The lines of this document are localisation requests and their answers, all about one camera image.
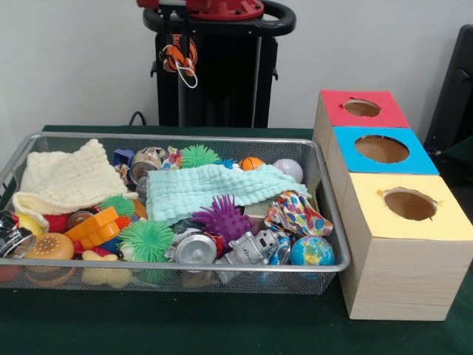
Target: metal basket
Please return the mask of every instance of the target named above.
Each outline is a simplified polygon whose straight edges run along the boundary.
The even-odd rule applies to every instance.
[[[28,260],[0,258],[1,288],[54,288],[67,290],[110,290],[118,287],[123,273],[130,271],[129,291],[204,291],[265,294],[322,294],[338,271],[350,264],[350,251],[336,206],[332,186],[321,150],[312,141],[272,138],[212,138],[165,135],[119,135],[91,133],[41,132],[22,142],[0,174],[3,184],[2,208],[13,210],[11,195],[21,184],[30,152],[74,152],[89,139],[97,138],[109,161],[115,149],[137,151],[147,146],[171,145],[176,148],[204,143],[224,159],[255,155],[267,163],[280,158],[296,160],[304,170],[304,183],[315,197],[324,195],[328,211],[322,211],[333,222],[333,233],[327,238],[336,256],[334,266],[264,266],[264,265],[198,265],[181,263],[96,262],[83,260]],[[36,271],[47,269],[47,277]],[[83,273],[90,269],[97,283],[83,283]],[[218,271],[235,272],[237,276],[223,285]]]

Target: light blue cloth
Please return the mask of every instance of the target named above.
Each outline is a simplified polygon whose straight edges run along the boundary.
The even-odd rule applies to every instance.
[[[149,219],[170,226],[200,211],[201,206],[210,207],[215,196],[234,195],[237,206],[248,206],[287,190],[310,197],[305,185],[296,183],[293,177],[271,165],[248,172],[215,164],[150,171],[146,211]]]

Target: black cable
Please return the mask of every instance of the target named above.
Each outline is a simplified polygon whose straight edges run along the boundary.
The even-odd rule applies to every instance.
[[[148,124],[146,123],[145,116],[143,116],[143,113],[141,113],[140,111],[136,111],[136,112],[132,115],[132,117],[130,118],[130,122],[128,122],[128,125],[129,125],[129,126],[133,126],[133,122],[135,122],[136,116],[140,116],[140,118],[141,118],[141,123],[142,123],[144,126],[148,126]]]

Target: toy robot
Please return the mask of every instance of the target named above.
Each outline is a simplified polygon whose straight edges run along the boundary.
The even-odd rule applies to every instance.
[[[278,236],[271,230],[260,231],[253,236],[247,231],[238,240],[228,244],[233,250],[218,259],[216,264],[268,264],[269,258],[279,245]],[[220,282],[226,284],[238,271],[218,271]]]

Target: green tablecloth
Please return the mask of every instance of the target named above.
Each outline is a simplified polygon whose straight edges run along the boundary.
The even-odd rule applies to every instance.
[[[309,129],[46,126],[49,131],[310,138]],[[445,322],[352,321],[321,297],[0,290],[6,354],[473,354],[473,274]]]

